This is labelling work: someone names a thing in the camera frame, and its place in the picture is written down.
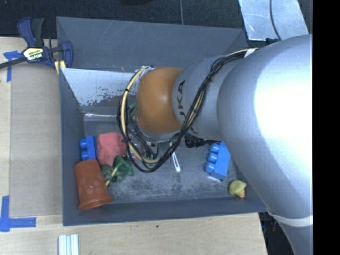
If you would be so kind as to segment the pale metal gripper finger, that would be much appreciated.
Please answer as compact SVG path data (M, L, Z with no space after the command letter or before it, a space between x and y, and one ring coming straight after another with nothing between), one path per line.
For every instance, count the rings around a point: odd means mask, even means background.
M180 167L180 163L178 161L178 158L175 152L172 153L172 160L173 160L173 164L174 164L176 172L179 173L181 171L181 167Z

